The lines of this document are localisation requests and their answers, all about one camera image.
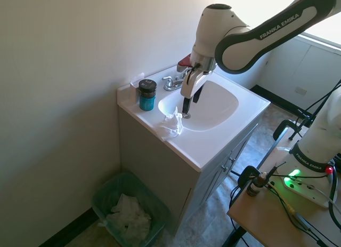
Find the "trash can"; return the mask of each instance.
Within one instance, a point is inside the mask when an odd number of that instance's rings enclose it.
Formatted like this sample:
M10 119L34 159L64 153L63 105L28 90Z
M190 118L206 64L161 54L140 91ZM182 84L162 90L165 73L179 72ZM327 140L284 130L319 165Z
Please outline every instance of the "trash can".
M106 219L111 208L117 205L121 194L136 197L142 209L151 217L150 231L139 247L152 246L157 235L164 228L169 216L168 208L132 173L123 172L101 186L92 198L92 209L101 219L108 232L123 247L131 247L113 225L114 221Z

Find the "jar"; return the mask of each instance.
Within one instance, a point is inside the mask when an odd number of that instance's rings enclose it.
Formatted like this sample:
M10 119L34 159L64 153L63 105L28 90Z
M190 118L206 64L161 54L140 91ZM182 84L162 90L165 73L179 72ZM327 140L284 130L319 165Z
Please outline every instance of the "jar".
M156 96L156 82L150 79L143 79L139 82L140 108L143 111L150 111L154 108Z

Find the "table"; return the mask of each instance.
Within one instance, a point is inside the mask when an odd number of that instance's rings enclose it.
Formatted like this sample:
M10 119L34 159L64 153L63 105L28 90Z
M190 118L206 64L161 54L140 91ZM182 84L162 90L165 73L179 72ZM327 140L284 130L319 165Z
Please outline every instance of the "table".
M273 150L265 157L260 171L269 172L276 162L285 156L285 152L279 150L278 147L291 148L300 137L297 135L292 141L288 138L292 135L293 129L288 129L283 138L275 143ZM338 177L338 198L336 204L341 206L341 177ZM285 189L279 177L272 177L275 186L286 198L288 203L299 212L307 221L312 223L320 232L325 234L335 244L341 246L341 233L337 226L332 221L329 211L326 208ZM284 211L278 197L264 189L257 196L251 197L246 192L246 189L241 190L237 199L234 201L228 215L240 225L237 231L233 231L229 238L224 243L224 247L236 246L240 238L245 232L249 232L254 238L261 242L264 246L318 246L316 241L308 235L295 228L287 214ZM340 214L335 210L335 216L338 221L341 221ZM317 234L328 246L333 246L330 242Z

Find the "cabinet door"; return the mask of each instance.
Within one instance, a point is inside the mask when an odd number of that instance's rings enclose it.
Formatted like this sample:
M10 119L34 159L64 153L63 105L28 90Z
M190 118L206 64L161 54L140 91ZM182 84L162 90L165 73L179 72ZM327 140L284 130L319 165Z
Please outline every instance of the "cabinet door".
M227 176L233 166L236 164L236 161L238 160L239 156L241 155L243 149L245 148L247 142L249 141L252 133L255 131L257 128L258 124L246 135L246 137L232 150L230 157L227 160L226 164L226 171L224 174Z
M186 211L184 220L187 221L192 214L209 198L217 179L223 174L222 166L226 166L226 159L222 161L219 166L217 166L198 186L191 198L191 203Z
M253 131L256 129L258 124L243 138L243 140L232 150L229 157L226 158L225 165L222 166L222 173L217 178L217 181L215 182L214 186L211 189L211 192L207 196L209 198L211 194L220 186L220 184L224 181L224 179L227 177L227 175L232 170L234 164L236 163L236 160L240 156L241 152L243 151L246 143L249 141Z

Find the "bathroom vanity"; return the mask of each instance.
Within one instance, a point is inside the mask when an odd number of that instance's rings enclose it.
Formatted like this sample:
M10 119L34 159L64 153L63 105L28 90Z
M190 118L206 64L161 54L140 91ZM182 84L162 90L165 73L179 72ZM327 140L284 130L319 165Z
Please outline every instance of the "bathroom vanity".
M148 77L157 83L155 107L131 104L129 85L118 89L120 157L171 211L168 230L175 234L230 173L256 129L269 101L212 73L182 133L161 141L155 132L165 114L182 110L180 89L164 90L163 77L175 67Z

